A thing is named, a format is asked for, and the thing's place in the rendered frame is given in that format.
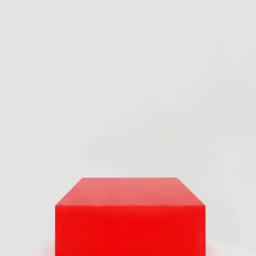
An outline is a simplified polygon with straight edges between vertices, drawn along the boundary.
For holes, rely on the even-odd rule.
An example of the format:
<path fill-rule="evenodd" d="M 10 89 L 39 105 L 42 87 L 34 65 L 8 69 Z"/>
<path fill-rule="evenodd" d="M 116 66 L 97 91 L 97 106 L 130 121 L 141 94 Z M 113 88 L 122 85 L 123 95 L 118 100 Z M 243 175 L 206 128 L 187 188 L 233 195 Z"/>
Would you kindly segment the small red cube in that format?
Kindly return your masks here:
<path fill-rule="evenodd" d="M 55 256 L 206 256 L 206 206 L 175 177 L 84 177 L 55 205 Z"/>

